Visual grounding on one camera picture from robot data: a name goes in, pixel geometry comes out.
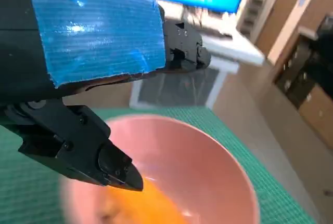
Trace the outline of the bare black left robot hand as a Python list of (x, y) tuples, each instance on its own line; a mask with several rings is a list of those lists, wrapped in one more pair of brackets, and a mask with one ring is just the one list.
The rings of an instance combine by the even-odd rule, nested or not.
[(141, 191), (109, 126), (63, 98), (210, 61), (201, 35), (155, 0), (1, 0), (1, 125), (20, 153), (68, 178)]

